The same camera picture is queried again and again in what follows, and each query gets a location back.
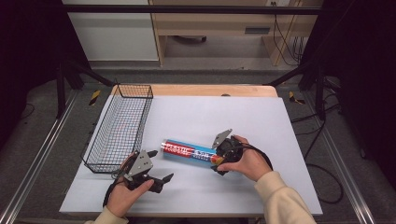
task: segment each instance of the white cabinet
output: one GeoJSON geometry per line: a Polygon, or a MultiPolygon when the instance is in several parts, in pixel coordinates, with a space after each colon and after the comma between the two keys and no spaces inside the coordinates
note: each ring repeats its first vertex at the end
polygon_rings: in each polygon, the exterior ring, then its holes
{"type": "MultiPolygon", "coordinates": [[[[64,4],[147,5],[147,0],[63,0],[64,4]]],[[[149,13],[69,13],[89,61],[158,61],[149,13]]]]}

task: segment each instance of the black wire basket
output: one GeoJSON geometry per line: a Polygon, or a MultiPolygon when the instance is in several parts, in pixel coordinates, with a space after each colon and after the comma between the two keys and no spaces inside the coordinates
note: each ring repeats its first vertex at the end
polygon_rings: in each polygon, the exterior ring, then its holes
{"type": "Polygon", "coordinates": [[[92,172],[111,174],[140,151],[153,99],[150,85],[117,85],[81,158],[92,172]]]}

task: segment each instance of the human hand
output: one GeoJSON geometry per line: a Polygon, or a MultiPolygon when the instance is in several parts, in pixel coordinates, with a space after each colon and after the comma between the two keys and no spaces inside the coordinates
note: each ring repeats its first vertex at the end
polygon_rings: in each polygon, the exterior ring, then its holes
{"type": "MultiPolygon", "coordinates": [[[[248,144],[244,137],[234,135],[235,139],[243,144],[248,144]]],[[[258,181],[260,177],[272,171],[271,167],[262,155],[253,150],[244,148],[242,158],[238,162],[226,162],[218,167],[219,171],[237,171],[244,174],[247,178],[258,181]]]]}
{"type": "MultiPolygon", "coordinates": [[[[132,153],[120,166],[124,167],[125,162],[127,162],[134,153],[132,153]]],[[[154,184],[154,180],[150,179],[140,185],[134,190],[129,190],[124,177],[121,176],[117,180],[114,189],[111,191],[107,202],[107,209],[114,214],[116,217],[124,217],[131,206],[136,202],[136,200],[142,196],[146,191],[148,191],[154,184]]]]}

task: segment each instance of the cream sleeve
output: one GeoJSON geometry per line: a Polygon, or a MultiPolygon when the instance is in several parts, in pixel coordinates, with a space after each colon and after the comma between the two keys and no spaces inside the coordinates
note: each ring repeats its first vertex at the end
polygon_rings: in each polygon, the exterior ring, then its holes
{"type": "Polygon", "coordinates": [[[254,188],[262,198],[268,224],[316,223],[300,194],[286,186],[278,172],[263,175],[254,188]]]}
{"type": "Polygon", "coordinates": [[[95,221],[87,221],[85,224],[127,224],[128,219],[114,216],[107,207],[103,208],[102,213],[95,221]]]}

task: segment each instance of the white table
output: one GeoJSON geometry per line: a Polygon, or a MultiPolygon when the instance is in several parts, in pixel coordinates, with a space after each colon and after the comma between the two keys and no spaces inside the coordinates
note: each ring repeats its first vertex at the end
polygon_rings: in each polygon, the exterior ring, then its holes
{"type": "MultiPolygon", "coordinates": [[[[251,145],[267,153],[274,169],[301,194],[312,214],[322,214],[281,98],[158,96],[154,87],[153,92],[142,149],[160,151],[163,139],[211,147],[217,133],[232,128],[234,134],[245,136],[251,145]]],[[[160,194],[148,192],[143,195],[128,215],[262,216],[262,202],[253,188],[254,182],[243,175],[228,173],[221,176],[212,171],[210,165],[169,160],[161,151],[151,160],[154,163],[149,172],[151,176],[163,178],[171,173],[175,175],[163,186],[160,194]]],[[[112,182],[110,175],[93,174],[82,163],[60,212],[71,215],[99,214],[106,190],[112,182]]]]}

